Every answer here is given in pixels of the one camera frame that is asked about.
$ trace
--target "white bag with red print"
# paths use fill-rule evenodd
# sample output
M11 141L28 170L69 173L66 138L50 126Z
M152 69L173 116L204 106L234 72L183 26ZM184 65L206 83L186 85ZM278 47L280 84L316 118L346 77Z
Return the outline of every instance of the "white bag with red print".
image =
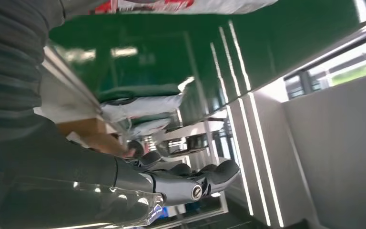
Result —
M96 13L245 14L277 0L110 0Z

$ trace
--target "led light strip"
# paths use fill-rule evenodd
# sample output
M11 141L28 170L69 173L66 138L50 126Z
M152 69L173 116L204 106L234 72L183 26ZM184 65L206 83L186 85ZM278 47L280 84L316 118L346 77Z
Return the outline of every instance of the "led light strip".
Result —
M220 158L218 156L217 145L215 144L215 140L212 141L211 145L213 147L213 152L214 152L215 160L217 162L217 165L219 165L220 164Z
M231 58L231 55L229 53L228 43L226 42L224 30L222 29L222 27L220 27L219 29L220 29L220 35L221 35L221 38L222 38L222 42L224 44L226 58L228 59L229 70L231 71L232 78L234 79L236 95L241 96L241 91L239 89L238 79L236 78L235 71L234 71L234 66L232 65L232 58Z
M243 58L242 58L242 52L241 52L241 49L239 47L239 43L238 43L238 39L237 39L237 36L236 36L234 24L232 23L232 21L229 21L228 24L229 24L229 28L231 29L231 34L232 34L232 38L234 40L236 52L238 53L239 63L240 63L240 66L241 66L241 69L242 69L242 74L244 76L244 80L245 80L245 83L246 83L246 89L248 91L250 91L251 90L251 85L250 85L250 82L249 82L249 76L248 76L248 74L246 72L246 69L245 69L244 61L243 61ZM276 192L276 189L275 189L275 185L274 185L274 181L273 181L273 175L272 175L272 171L271 171L271 168L270 168L270 162L269 162L269 158L268 158L268 155L267 155L266 144L264 142L264 137L263 137L262 127L261 127L261 123L260 123L259 113L257 111L256 101L254 99L254 95L253 95L252 92L249 92L249 97L250 97L250 101L251 101L251 105L252 105L252 110L253 110L253 114L254 114L254 120L255 120L255 123L256 123L257 132L258 132L258 135L259 135L259 138L260 138L260 144L262 146L263 158L264 158L264 162L266 164L267 175L268 175L268 178L269 178L269 183L270 183L270 187L271 187L272 194L273 194L273 201L274 201L275 210L277 212L278 223L279 223L280 227L283 227L284 226L283 217L281 215L280 205L278 203L277 192ZM239 99L239 100L241 102L240 103L241 106L243 106L242 99ZM246 134L248 134L248 139L250 139L249 126L245 125L245 129L246 129ZM260 195L262 197L262 204L263 204L264 214L266 216L267 225L269 226L270 225L270 217L269 217L269 213L268 213L268 210L267 210L267 204L266 204L266 200L265 200L265 196L264 196L263 186L261 184L262 181L261 181L261 178L260 178L259 168L257 167L256 155L255 155L254 149L253 149L253 151L251 150L251 153L252 153L252 159L254 161L256 179L257 179L257 182L258 182L258 185L259 185Z
M78 228L90 228L96 226L107 225L109 223L94 223L94 224L87 224L87 225L80 225L80 226L72 226L72 227L64 227L64 228L52 228L52 229L78 229Z
M234 24L232 23L232 21L229 21L228 24L229 24L229 28L231 29L232 37L234 39L234 44L235 44L236 52L238 53L239 63L241 65L242 74L244 75L246 89L248 91L250 91L251 86L250 86L250 82L249 82L249 77L248 77L247 72L246 72L246 69L245 69L245 64L244 64L244 60L242 58L241 49L239 48L239 43L238 43L238 39L236 37L236 32L235 32Z
M220 80L221 88L222 88L222 91L223 91L223 94L224 94L225 103L227 103L228 102L228 95L226 93L224 79L221 76L221 69L220 69L220 66L219 66L219 63L218 63L217 53L215 51L214 44L210 43L210 46L211 46L211 52L213 53L215 68L217 70L217 76L218 76L218 79ZM231 123L231 130L232 130L232 135L234 137L234 143L235 143L235 151L236 151L235 155L238 159L237 161L239 162L239 168L241 170L241 177L242 177L242 182L244 184L246 201L247 201L247 205L248 205L248 208L249 208L249 213L252 216L253 215L253 208L252 208L252 203L250 201L249 188L248 188L248 185L247 185L246 175L245 175L245 171L244 171L244 165L242 163L242 157L241 157L241 153L239 151L238 138L236 137L236 130L235 130L235 125L233 123L231 107L229 105L227 105L226 110L228 112L229 122Z
M256 174L257 186L259 187L260 197L262 199L264 216L266 217L266 224L268 226L270 226L271 225L270 216L269 216L269 212L267 210L266 198L264 196L264 191L263 191L263 186L262 186L262 179L260 178L259 166L257 165L256 153L254 151L253 141L252 141L252 137L250 135L249 123L247 121L247 117L246 117L245 110L244 110L244 102L242 99L239 99L239 105L241 106L242 116L244 118L246 136L247 136L248 143L249 143L250 154L252 156L254 173Z
M229 24L230 24L232 37L234 39L235 48L238 51L239 44L238 44L238 41L236 39L236 34L234 32L232 32L233 24L232 24L232 22L229 23ZM235 88L236 88L236 94L238 96L240 96L241 92L240 92L240 89L239 89L238 80L237 80L235 72L234 72L234 68L233 68L233 64L232 64L232 57L231 57L231 54L229 53L228 43L226 41L224 30L222 29L222 27L219 27L219 30L220 30L221 38L222 38L222 41L223 41L223 44L224 44L224 49L225 49L226 58L228 60L229 69L231 71L231 75L232 75L232 78L234 80L234 84L235 84ZM245 67L244 67L244 62L243 62L243 59L242 59L242 54L239 54L239 53L240 52L238 52L238 56L239 56L239 62L241 64L242 72L246 72L246 71L244 71ZM250 82L249 82L249 79L247 77L247 74L246 75L244 74L244 78L245 78L246 88L249 90L250 89ZM250 149L250 153L251 153L251 157L252 157L252 161L253 161L253 166L254 166L254 173L256 174L257 186L259 187L260 197L262 199L264 216L266 218L267 225L270 226L271 225L270 216L269 216L269 213L268 213L268 210L267 210L267 204L266 204L266 199L265 199L265 196L264 196L262 180L260 178L259 166L257 165L257 161L256 161L256 153L254 151L253 141L252 141L252 137L250 135L249 123L248 123L246 112L245 112L244 102L241 98L239 98L238 101L239 101L239 105L241 107L241 113L242 113L242 118L243 118L243 121L244 121L246 137L247 137L247 141L248 141L248 144L249 144L249 149Z
M275 186L274 186L273 175L272 175L272 171L271 171L271 167L270 167L269 157L267 155L266 144L264 142L263 131L262 131L262 127L261 127L261 124L260 124L259 113L258 113L257 108L256 108L256 101L254 100L253 93L249 93L249 97L250 97L250 102L252 104L254 119L256 121L257 132L258 132L259 138L260 138L260 144L262 146L264 162L266 163L267 175L269 177L270 187L271 187L272 194L273 194L273 201L274 201L275 210L277 212L278 223L279 223L280 227L284 227L283 217L281 216L280 205L278 204L277 193L276 193Z

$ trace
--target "white plastic bag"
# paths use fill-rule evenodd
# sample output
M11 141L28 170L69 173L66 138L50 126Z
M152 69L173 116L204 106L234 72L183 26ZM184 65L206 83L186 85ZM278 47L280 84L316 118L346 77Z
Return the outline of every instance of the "white plastic bag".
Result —
M277 0L109 0L96 13L245 14Z
M171 122L170 118L158 119L139 124L132 130L132 136L146 136L164 129Z
M124 105L102 104L104 114L115 123L125 118L139 118L145 115L156 115L176 110L182 103L182 94L171 96L141 97Z

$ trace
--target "white wall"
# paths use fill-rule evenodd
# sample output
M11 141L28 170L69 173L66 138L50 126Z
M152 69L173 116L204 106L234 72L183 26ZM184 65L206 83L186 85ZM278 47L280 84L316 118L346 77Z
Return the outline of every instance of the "white wall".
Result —
M366 229L366 77L284 107L322 225Z
M284 81L277 80L255 91L254 100L284 226L290 226L302 219L311 220L315 216L314 209L302 180L302 171L297 163L296 149L282 104L288 100ZM251 97L245 101L249 101L246 104L250 104ZM254 116L254 112L249 111L249 115ZM256 148L256 156L262 170L263 183L270 183L266 177L267 171L263 171L268 168L265 166L262 148ZM266 189L266 197L272 195L272 189L272 186ZM275 203L269 204L268 207L271 218L277 218Z

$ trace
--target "gray sleeve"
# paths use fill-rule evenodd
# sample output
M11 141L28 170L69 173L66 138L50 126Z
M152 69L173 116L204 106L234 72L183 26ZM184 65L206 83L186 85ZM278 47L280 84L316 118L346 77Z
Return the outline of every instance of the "gray sleeve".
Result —
M63 23L59 0L0 0L0 142L32 133L43 46Z
M114 157L69 143L33 112L43 47L63 21L60 0L0 0L0 173L114 186Z

